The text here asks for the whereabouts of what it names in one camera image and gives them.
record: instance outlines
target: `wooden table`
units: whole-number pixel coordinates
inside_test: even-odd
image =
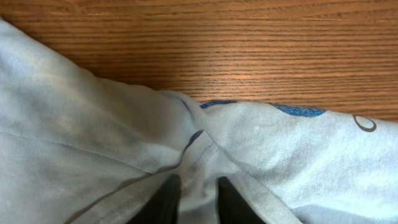
[[[398,121],[398,1],[0,0],[98,77]]]

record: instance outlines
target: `light blue fabric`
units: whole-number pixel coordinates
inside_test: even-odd
[[[217,222],[222,175],[268,224],[398,223],[397,123],[200,106],[96,78],[4,21],[0,105],[0,223],[124,224],[171,173],[179,223]]]

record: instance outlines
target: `brown wood surface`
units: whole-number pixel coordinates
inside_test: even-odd
[[[0,0],[96,76],[398,121],[398,1]]]

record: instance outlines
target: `garment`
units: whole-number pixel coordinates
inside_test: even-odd
[[[0,105],[0,223],[126,223],[170,174],[179,223],[224,175],[268,224],[398,223],[397,123],[96,78],[4,21]]]

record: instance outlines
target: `gray cloth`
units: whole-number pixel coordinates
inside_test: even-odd
[[[124,224],[171,173],[179,223],[222,175],[268,224],[398,223],[396,123],[96,78],[4,21],[0,105],[0,223]]]

